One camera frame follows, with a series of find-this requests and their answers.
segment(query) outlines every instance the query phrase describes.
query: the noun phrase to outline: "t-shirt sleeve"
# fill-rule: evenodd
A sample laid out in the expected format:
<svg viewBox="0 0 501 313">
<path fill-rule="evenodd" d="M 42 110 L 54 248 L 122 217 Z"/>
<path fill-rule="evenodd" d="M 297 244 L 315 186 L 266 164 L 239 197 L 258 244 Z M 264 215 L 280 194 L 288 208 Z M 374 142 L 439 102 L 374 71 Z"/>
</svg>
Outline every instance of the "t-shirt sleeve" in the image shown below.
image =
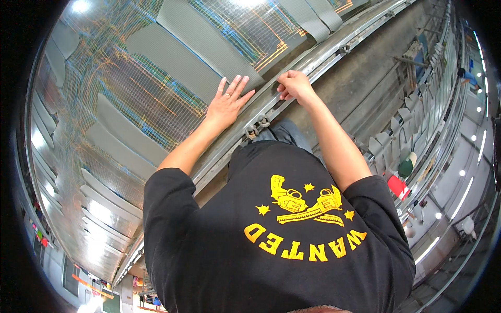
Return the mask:
<svg viewBox="0 0 501 313">
<path fill-rule="evenodd" d="M 192 213 L 198 210 L 193 198 L 195 185 L 178 168 L 155 172 L 144 187 L 143 231 L 146 268 L 155 289 L 162 289 L 174 266 L 190 227 Z"/>
<path fill-rule="evenodd" d="M 412 291 L 416 265 L 387 182 L 381 176 L 369 176 L 351 184 L 343 194 L 389 248 L 393 260 L 395 302 L 402 303 Z"/>
</svg>

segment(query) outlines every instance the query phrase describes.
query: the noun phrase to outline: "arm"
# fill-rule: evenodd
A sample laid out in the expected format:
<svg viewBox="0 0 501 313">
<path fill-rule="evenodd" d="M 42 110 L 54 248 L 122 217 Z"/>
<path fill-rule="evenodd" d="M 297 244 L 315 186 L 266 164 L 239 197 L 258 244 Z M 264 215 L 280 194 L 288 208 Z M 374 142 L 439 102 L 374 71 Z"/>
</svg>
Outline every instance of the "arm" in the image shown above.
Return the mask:
<svg viewBox="0 0 501 313">
<path fill-rule="evenodd" d="M 277 80 L 280 83 L 278 91 L 282 93 L 280 99 L 296 98 L 310 115 L 327 170 L 339 189 L 344 192 L 354 182 L 371 176 L 364 157 L 313 91 L 308 77 L 301 72 L 288 71 Z"/>
<path fill-rule="evenodd" d="M 190 175 L 200 155 L 223 130 L 235 122 L 239 110 L 253 96 L 255 90 L 249 91 L 240 99 L 238 98 L 249 81 L 249 77 L 244 76 L 241 82 L 240 80 L 241 76 L 237 75 L 225 94 L 222 92 L 226 78 L 221 80 L 204 121 L 186 140 L 167 155 L 158 166 L 157 171 L 162 168 L 179 168 L 186 175 Z"/>
</svg>

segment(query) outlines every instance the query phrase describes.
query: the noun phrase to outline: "jeans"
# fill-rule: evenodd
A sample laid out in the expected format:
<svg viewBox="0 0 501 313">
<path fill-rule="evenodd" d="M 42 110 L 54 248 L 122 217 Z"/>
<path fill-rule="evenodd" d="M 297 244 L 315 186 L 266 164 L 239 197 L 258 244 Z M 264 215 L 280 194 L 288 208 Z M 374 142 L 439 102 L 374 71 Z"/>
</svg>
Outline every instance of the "jeans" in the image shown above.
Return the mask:
<svg viewBox="0 0 501 313">
<path fill-rule="evenodd" d="M 285 142 L 290 145 L 305 149 L 306 151 L 313 154 L 310 144 L 308 144 L 306 138 L 303 136 L 299 128 L 290 119 L 283 119 L 272 127 L 263 129 L 253 140 L 253 142 L 262 140 L 277 140 Z"/>
</svg>

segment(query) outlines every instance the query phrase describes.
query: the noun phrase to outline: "right hand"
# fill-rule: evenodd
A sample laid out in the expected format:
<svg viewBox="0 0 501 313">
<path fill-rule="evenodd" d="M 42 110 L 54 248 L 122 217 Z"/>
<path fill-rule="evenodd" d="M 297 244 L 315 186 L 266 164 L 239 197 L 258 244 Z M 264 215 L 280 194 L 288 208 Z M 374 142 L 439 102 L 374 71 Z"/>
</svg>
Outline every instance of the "right hand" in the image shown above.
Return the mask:
<svg viewBox="0 0 501 313">
<path fill-rule="evenodd" d="M 277 79 L 280 83 L 277 91 L 280 92 L 280 100 L 290 100 L 296 98 L 299 104 L 305 100 L 315 97 L 315 91 L 303 72 L 287 71 Z"/>
</svg>

